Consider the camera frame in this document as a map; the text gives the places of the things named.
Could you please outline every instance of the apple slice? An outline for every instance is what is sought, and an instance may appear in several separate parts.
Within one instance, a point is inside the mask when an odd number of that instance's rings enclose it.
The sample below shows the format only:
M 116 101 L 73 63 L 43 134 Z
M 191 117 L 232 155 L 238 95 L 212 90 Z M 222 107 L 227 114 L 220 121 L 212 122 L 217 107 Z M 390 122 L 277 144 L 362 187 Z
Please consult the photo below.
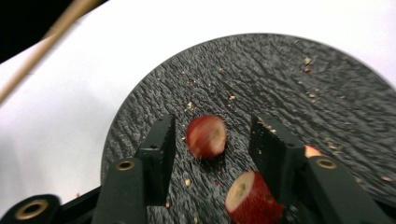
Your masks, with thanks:
M 323 156 L 323 154 L 317 148 L 305 145 L 305 156 L 310 158 L 313 156 Z
M 186 131 L 186 142 L 196 159 L 211 159 L 224 151 L 226 128 L 224 121 L 214 115 L 193 119 Z
M 225 199 L 225 209 L 235 223 L 273 224 L 282 215 L 283 204 L 277 203 L 257 171 L 241 174 L 233 182 Z

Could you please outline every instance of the white backdrop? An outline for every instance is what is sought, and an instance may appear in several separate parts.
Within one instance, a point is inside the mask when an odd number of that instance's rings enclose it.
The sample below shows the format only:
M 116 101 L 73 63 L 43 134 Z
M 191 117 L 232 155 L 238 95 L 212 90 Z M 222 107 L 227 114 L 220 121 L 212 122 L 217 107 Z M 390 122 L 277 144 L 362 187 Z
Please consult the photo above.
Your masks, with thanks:
M 100 184 L 111 121 L 134 86 L 183 49 L 226 35 L 297 35 L 396 86 L 396 2 L 111 0 L 79 20 L 0 107 L 0 216 L 27 197 L 66 203 Z M 35 47 L 0 64 L 0 87 Z

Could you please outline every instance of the apple flesh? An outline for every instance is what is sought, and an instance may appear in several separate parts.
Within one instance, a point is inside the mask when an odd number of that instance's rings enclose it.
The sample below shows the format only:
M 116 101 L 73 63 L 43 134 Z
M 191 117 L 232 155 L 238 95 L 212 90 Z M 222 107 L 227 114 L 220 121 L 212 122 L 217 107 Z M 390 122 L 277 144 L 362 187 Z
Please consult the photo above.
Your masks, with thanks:
M 226 128 L 224 121 L 214 115 L 193 119 L 186 131 L 190 154 L 196 159 L 211 159 L 224 151 Z
M 236 178 L 225 199 L 228 215 L 233 222 L 240 224 L 277 223 L 283 208 L 257 171 L 245 172 Z
M 323 154 L 317 148 L 305 145 L 305 156 L 310 158 L 313 156 L 323 156 Z

